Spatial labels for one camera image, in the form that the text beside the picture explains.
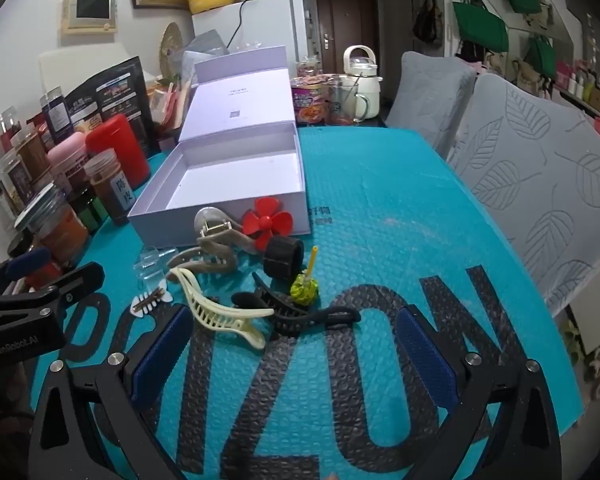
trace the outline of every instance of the box lid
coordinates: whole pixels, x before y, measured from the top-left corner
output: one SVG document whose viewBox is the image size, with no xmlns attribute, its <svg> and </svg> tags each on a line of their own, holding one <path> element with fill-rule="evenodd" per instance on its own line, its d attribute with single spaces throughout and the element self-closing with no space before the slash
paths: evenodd
<svg viewBox="0 0 600 480">
<path fill-rule="evenodd" d="M 196 63 L 200 85 L 180 142 L 258 124 L 295 121 L 283 46 Z"/>
</svg>

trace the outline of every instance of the door frame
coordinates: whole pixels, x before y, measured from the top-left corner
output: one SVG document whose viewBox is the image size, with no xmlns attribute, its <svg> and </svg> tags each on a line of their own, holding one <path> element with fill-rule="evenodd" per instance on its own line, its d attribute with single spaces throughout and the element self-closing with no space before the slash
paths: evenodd
<svg viewBox="0 0 600 480">
<path fill-rule="evenodd" d="M 312 15 L 314 16 L 314 38 L 317 39 L 316 49 L 318 54 L 321 56 L 322 53 L 322 37 L 320 35 L 320 19 L 318 17 L 318 0 L 309 0 L 312 7 Z M 384 77 L 384 60 L 386 59 L 386 51 L 384 49 L 384 0 L 376 0 L 376 6 L 378 7 L 378 42 L 380 48 L 380 70 L 379 76 Z"/>
</svg>

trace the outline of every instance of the pink jar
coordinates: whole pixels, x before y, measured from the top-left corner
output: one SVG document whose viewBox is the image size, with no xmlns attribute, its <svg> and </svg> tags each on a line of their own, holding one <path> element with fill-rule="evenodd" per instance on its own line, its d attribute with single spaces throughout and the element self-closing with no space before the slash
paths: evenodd
<svg viewBox="0 0 600 480">
<path fill-rule="evenodd" d="M 67 194 L 79 190 L 87 182 L 83 167 L 89 156 L 84 139 L 84 133 L 75 132 L 46 154 L 56 184 Z"/>
</svg>

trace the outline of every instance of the metal screw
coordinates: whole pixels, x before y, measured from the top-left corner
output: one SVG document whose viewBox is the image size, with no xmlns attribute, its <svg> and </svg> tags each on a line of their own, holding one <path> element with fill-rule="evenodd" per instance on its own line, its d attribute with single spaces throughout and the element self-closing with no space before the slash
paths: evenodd
<svg viewBox="0 0 600 480">
<path fill-rule="evenodd" d="M 64 368 L 64 363 L 60 359 L 58 359 L 51 363 L 49 370 L 51 370 L 53 373 L 56 373 L 56 372 L 59 372 L 60 370 L 62 370 L 63 368 Z"/>
<path fill-rule="evenodd" d="M 464 356 L 464 360 L 469 366 L 478 366 L 482 363 L 482 358 L 475 352 L 469 352 Z"/>
<path fill-rule="evenodd" d="M 529 370 L 530 372 L 539 372 L 540 365 L 538 364 L 538 361 L 529 359 L 529 361 L 526 362 L 526 369 Z"/>
<path fill-rule="evenodd" d="M 112 366 L 119 365 L 122 361 L 125 360 L 125 355 L 120 352 L 114 352 L 109 357 L 107 357 L 107 363 Z"/>
</svg>

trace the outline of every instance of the red propeller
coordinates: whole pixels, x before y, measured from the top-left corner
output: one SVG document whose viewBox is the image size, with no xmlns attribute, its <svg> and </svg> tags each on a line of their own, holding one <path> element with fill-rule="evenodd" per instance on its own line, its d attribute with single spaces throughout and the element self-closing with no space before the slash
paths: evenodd
<svg viewBox="0 0 600 480">
<path fill-rule="evenodd" d="M 256 199 L 256 211 L 248 210 L 242 217 L 242 232 L 247 236 L 261 232 L 256 239 L 256 248 L 264 251 L 269 239 L 274 234 L 287 236 L 294 228 L 294 218 L 287 211 L 276 211 L 280 208 L 280 200 L 272 196 Z"/>
</svg>

